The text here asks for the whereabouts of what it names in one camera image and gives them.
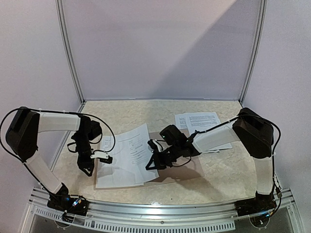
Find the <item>gray wall panel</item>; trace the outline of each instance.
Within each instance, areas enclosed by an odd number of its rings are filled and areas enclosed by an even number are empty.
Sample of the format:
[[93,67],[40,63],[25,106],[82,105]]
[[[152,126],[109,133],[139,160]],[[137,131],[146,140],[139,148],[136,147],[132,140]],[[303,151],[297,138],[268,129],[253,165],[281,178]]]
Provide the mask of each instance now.
[[259,0],[63,4],[87,100],[239,98]]

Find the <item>connector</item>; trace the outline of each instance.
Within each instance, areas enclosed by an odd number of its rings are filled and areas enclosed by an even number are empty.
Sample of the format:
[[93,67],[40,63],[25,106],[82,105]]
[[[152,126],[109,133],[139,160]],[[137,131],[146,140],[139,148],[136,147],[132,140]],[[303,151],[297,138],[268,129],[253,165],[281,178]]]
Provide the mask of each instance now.
[[276,187],[276,195],[278,198],[281,198],[283,196],[279,187]]

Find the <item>metal frame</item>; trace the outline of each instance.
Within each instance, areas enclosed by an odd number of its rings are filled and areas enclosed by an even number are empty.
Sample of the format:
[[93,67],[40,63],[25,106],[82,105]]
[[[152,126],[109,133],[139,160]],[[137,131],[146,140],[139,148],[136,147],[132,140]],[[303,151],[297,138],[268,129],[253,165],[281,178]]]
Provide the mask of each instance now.
[[259,43],[260,43],[260,38],[261,38],[262,28],[263,28],[263,23],[264,23],[264,16],[265,16],[265,12],[266,12],[266,7],[267,7],[267,0],[261,0],[260,8],[259,8],[258,21],[257,21],[257,30],[255,33],[251,60],[248,64],[244,85],[243,85],[243,88],[241,90],[241,94],[240,94],[240,98],[239,98],[239,102],[242,106],[243,106],[243,102],[245,100],[245,96],[247,93],[249,82],[251,80],[251,76],[253,74],[253,70],[254,70],[254,66],[255,66],[255,62],[256,62],[256,57],[257,57],[257,53],[258,53],[258,49],[259,49]]
[[[299,226],[299,213],[290,189],[284,189],[282,194],[281,208],[288,208],[291,211],[291,223],[298,223],[293,224],[294,232],[303,232]],[[29,232],[35,215],[62,222],[60,220],[62,212],[46,206],[48,199],[49,194],[46,191],[34,188],[20,232]],[[197,205],[142,205],[89,201],[87,216],[75,216],[73,225],[112,233],[215,233],[234,229],[235,220],[249,218],[249,216],[238,217],[234,207],[235,201]]]
[[59,21],[59,26],[60,26],[60,32],[63,38],[63,43],[64,43],[64,49],[68,61],[68,66],[70,69],[72,81],[74,84],[74,87],[76,89],[78,98],[80,103],[84,103],[85,99],[83,97],[82,93],[82,88],[80,85],[80,81],[78,78],[78,74],[73,62],[73,57],[71,53],[71,48],[70,48],[70,43],[69,43],[69,38],[67,34],[67,28],[66,28],[66,22],[65,22],[65,15],[64,15],[64,7],[63,7],[63,1],[62,0],[56,0],[56,9],[57,9],[57,14],[58,14],[58,21]]

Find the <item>tabletop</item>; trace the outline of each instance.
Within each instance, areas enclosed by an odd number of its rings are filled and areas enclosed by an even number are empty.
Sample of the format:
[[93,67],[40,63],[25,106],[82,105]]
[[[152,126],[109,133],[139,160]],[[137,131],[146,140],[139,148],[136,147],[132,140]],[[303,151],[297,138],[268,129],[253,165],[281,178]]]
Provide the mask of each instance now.
[[[106,100],[88,101],[82,112],[102,118],[114,134],[124,133],[144,123],[149,132],[159,132],[175,123],[175,114],[216,112],[224,122],[241,109],[236,101],[208,100]],[[109,130],[102,125],[104,135]],[[87,199],[134,204],[202,204],[244,199],[255,195],[257,179],[253,159],[241,142],[232,149],[199,156],[204,177],[151,186],[94,190],[94,177],[86,176],[77,166],[77,154],[64,147],[54,167],[54,174],[70,194]]]

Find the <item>ventilation grille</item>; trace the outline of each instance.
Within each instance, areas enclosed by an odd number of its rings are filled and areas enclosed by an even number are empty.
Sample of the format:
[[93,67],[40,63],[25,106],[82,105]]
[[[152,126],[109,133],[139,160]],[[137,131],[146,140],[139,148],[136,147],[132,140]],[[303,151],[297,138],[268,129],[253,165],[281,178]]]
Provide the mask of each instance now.
[[[62,222],[62,215],[53,210],[47,210],[42,207],[37,207],[35,213],[37,215],[57,220]],[[217,233],[227,232],[235,230],[234,221],[226,221],[217,224],[206,224],[200,226],[189,226],[189,227],[135,227],[135,226],[124,226],[118,224],[103,223],[98,220],[86,219],[84,222],[84,228],[93,229],[97,231],[103,231],[107,233]]]

